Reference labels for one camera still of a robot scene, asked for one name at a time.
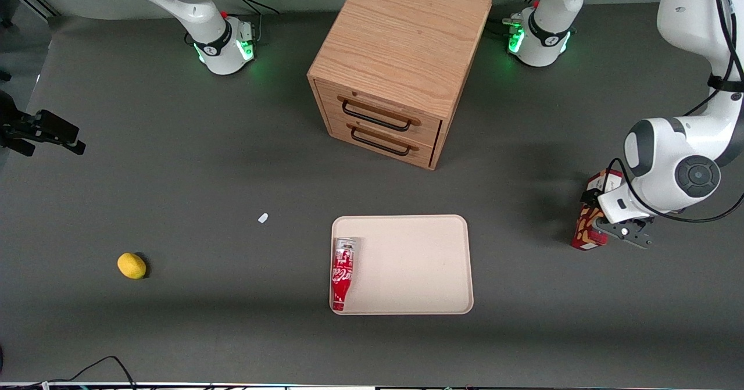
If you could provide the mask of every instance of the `tray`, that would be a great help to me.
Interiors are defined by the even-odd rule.
[[[473,308],[467,223],[457,215],[344,216],[331,232],[357,240],[338,315],[465,314]],[[329,278],[328,305],[333,294]]]

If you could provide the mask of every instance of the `drawer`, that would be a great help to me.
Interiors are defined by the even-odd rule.
[[[340,120],[385,133],[391,138],[434,146],[439,120],[392,106],[348,88],[316,81],[328,120]]]
[[[369,149],[373,152],[390,156],[391,158],[403,160],[409,164],[428,169],[428,164],[431,161],[431,152],[433,152],[431,146],[393,138],[386,133],[380,133],[372,128],[343,122],[342,120],[330,120],[330,128],[330,135],[339,140],[364,147],[364,149]]]

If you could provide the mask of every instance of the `wood grain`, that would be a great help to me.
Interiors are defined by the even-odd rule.
[[[491,0],[346,0],[308,75],[448,120]]]

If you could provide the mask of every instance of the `yellow lemon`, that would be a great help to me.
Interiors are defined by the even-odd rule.
[[[147,265],[142,258],[130,252],[121,254],[119,260],[116,261],[116,265],[125,277],[133,280],[142,278],[147,272]]]

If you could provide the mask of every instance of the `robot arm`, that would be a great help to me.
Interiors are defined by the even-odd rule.
[[[744,6],[744,0],[731,2],[731,9]],[[635,193],[657,212],[668,213],[701,202],[718,188],[720,167],[744,149],[744,113],[741,75],[734,69],[726,78],[733,58],[716,0],[661,0],[657,25],[665,40],[706,57],[712,69],[712,98],[702,114],[641,120],[625,138]],[[731,38],[736,40],[736,33]],[[742,52],[736,49],[737,56]],[[601,195],[599,203],[611,223],[654,216],[628,184]]]
[[[253,30],[236,17],[223,17],[212,0],[147,0],[183,24],[199,58],[215,74],[232,74],[253,59]]]
[[[504,21],[515,27],[509,53],[524,64],[548,66],[566,50],[569,28],[579,14],[584,0],[540,0]]]

